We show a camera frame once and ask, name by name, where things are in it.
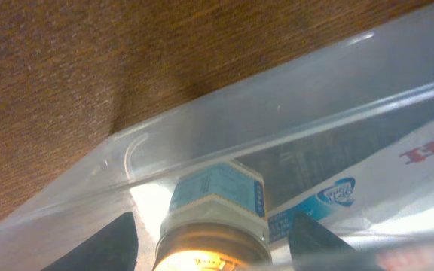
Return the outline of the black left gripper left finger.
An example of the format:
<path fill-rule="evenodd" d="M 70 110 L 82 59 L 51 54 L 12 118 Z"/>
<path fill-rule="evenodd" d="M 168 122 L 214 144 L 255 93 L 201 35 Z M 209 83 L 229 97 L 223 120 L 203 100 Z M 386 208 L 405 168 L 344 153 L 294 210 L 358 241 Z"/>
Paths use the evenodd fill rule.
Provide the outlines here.
<path fill-rule="evenodd" d="M 42 271 L 134 271 L 139 240 L 125 212 Z"/>

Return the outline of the small gold-lidded jar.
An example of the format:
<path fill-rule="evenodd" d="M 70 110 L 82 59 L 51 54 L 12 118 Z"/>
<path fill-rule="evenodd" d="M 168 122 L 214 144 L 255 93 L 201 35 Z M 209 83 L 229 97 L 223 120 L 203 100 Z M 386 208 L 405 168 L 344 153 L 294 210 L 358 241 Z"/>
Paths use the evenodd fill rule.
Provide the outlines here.
<path fill-rule="evenodd" d="M 179 178 L 155 270 L 241 270 L 272 261 L 263 176 L 236 160 Z"/>

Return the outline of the white Panadol medicine box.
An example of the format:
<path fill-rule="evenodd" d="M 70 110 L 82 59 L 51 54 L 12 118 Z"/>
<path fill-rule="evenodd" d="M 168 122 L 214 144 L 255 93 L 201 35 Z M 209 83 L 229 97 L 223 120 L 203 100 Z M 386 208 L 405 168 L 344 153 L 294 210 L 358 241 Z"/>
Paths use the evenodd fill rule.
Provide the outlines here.
<path fill-rule="evenodd" d="M 434 231 L 434 120 L 272 210 L 272 249 L 295 211 L 354 245 Z"/>

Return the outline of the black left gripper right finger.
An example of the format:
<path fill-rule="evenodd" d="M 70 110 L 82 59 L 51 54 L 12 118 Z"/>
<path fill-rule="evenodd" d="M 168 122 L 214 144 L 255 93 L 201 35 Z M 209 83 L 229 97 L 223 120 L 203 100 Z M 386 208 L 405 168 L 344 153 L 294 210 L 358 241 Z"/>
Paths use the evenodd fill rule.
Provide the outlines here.
<path fill-rule="evenodd" d="M 294 270 L 383 270 L 372 256 L 358 252 L 304 212 L 294 213 L 288 242 Z"/>

